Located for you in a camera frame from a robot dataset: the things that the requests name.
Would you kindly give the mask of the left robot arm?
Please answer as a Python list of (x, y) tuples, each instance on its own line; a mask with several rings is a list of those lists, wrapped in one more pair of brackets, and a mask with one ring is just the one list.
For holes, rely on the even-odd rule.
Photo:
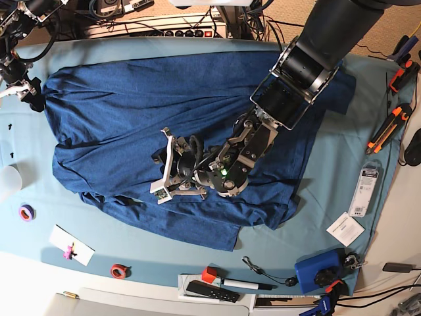
[(247, 187), (250, 172), (274, 144), (280, 128), (292, 130), (332, 81), (340, 61), (388, 8), (385, 1), (317, 1), (303, 31), (280, 53), (250, 96), (253, 106), (222, 144), (205, 149), (196, 136), (163, 130), (168, 142), (153, 154), (162, 178), (150, 192), (158, 203), (175, 196), (233, 197)]

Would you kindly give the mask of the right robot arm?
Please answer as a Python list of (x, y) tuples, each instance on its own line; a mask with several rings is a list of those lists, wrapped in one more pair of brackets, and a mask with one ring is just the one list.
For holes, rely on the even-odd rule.
[[(41, 113), (45, 109), (45, 96), (41, 92), (41, 80), (30, 78), (28, 71), (34, 63), (50, 51), (60, 32), (61, 20), (58, 10), (67, 1), (15, 1), (1, 16), (1, 82), (6, 89), (1, 98), (16, 95), (31, 110)], [(36, 27), (43, 27), (47, 19), (55, 16), (55, 27), (49, 43), (43, 51), (32, 58), (19, 56), (15, 47)]]

